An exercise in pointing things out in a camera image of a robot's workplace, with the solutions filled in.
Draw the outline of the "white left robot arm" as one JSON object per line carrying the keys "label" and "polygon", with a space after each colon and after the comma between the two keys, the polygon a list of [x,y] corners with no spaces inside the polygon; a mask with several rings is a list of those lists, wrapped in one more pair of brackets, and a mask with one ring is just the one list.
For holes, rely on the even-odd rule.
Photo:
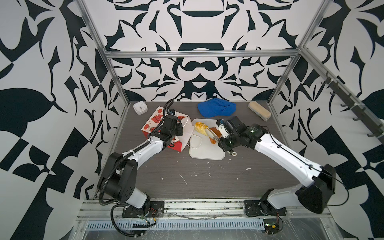
{"label": "white left robot arm", "polygon": [[175,137],[183,135],[181,120],[175,115],[163,117],[148,139],[123,154],[112,153],[98,181],[99,204],[130,205],[136,209],[147,207],[149,196],[136,187],[138,169],[151,157],[171,145]]}

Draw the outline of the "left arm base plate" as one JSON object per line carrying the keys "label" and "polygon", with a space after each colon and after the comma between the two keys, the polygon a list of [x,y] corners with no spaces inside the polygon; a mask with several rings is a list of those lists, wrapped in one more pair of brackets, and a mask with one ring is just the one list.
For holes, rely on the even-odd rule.
{"label": "left arm base plate", "polygon": [[161,215],[165,208],[164,201],[146,201],[142,208],[138,209],[133,206],[125,207],[123,209],[123,218],[136,218],[141,215],[153,218]]}

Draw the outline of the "metal white-tipped tongs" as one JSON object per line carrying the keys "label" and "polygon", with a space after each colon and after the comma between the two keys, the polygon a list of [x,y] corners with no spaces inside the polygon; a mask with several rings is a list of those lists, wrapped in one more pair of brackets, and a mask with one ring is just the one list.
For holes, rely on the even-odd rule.
{"label": "metal white-tipped tongs", "polygon": [[224,143],[225,138],[223,137],[222,133],[220,132],[220,130],[217,127],[206,128],[205,132],[206,132],[207,136],[210,139],[213,139],[224,152],[228,152],[231,156],[234,156],[234,157],[236,157],[238,155],[234,150],[230,149]]}

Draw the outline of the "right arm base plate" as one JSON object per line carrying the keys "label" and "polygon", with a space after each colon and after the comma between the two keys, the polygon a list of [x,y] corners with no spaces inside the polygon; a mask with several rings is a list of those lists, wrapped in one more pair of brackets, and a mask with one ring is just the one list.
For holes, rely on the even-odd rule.
{"label": "right arm base plate", "polygon": [[245,200],[244,205],[248,217],[286,216],[286,208],[275,209],[268,201]]}

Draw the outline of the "yellow fake croissant bread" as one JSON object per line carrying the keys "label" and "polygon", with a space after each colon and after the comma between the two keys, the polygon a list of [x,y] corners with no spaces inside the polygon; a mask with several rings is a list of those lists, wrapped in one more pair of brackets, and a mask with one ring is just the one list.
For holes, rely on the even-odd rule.
{"label": "yellow fake croissant bread", "polygon": [[207,134],[207,132],[206,132],[206,129],[209,129],[209,127],[208,127],[206,124],[201,123],[201,122],[196,122],[196,123],[195,123],[195,130],[196,130],[198,133],[200,133],[200,134],[202,134],[202,135],[204,135],[204,136],[208,136],[208,134]]}

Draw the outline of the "orange fake baguette bread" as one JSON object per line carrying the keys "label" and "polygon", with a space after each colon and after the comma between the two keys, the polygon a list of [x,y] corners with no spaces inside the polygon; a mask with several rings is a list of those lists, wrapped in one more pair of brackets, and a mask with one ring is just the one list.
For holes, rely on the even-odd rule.
{"label": "orange fake baguette bread", "polygon": [[211,144],[217,144],[220,138],[222,137],[221,133],[216,128],[209,128],[208,131],[208,136],[210,138]]}

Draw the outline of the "white red paper bag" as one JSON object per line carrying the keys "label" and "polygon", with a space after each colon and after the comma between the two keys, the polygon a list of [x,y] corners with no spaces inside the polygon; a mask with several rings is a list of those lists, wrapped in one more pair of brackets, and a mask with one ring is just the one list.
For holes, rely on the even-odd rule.
{"label": "white red paper bag", "polygon": [[[164,108],[157,107],[145,125],[142,127],[141,131],[148,138],[148,134],[151,133],[161,122],[163,119]],[[175,112],[176,117],[181,121],[183,127],[183,135],[176,136],[171,141],[171,145],[168,148],[173,149],[175,151],[181,152],[188,144],[189,139],[191,138],[194,132],[194,124],[192,123],[191,118],[188,115]]]}

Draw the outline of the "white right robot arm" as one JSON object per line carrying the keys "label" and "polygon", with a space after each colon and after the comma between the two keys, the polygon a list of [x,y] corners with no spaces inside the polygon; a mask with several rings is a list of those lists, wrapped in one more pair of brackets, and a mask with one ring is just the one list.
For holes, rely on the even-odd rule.
{"label": "white right robot arm", "polygon": [[216,128],[221,133],[220,148],[229,153],[242,146],[255,150],[273,160],[294,176],[299,184],[270,189],[259,200],[257,215],[277,215],[286,207],[304,207],[321,214],[336,188],[336,169],[328,164],[321,166],[301,156],[277,140],[267,127],[246,126],[234,116],[220,119]]}

